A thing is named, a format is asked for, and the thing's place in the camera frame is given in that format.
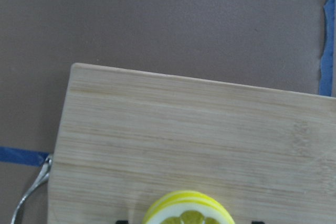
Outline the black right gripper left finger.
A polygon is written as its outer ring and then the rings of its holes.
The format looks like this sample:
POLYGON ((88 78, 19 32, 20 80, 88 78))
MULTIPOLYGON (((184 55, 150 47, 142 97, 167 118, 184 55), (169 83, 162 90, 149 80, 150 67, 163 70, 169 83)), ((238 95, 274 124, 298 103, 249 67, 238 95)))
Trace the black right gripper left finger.
POLYGON ((117 220, 115 224, 128 224, 127 220, 117 220))

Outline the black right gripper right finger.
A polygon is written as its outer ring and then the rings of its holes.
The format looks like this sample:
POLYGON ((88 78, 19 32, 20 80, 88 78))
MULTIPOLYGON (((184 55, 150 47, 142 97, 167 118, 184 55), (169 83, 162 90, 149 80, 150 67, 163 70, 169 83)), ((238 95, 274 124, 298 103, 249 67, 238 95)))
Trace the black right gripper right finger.
POLYGON ((252 221, 251 224, 264 224, 263 221, 252 221))

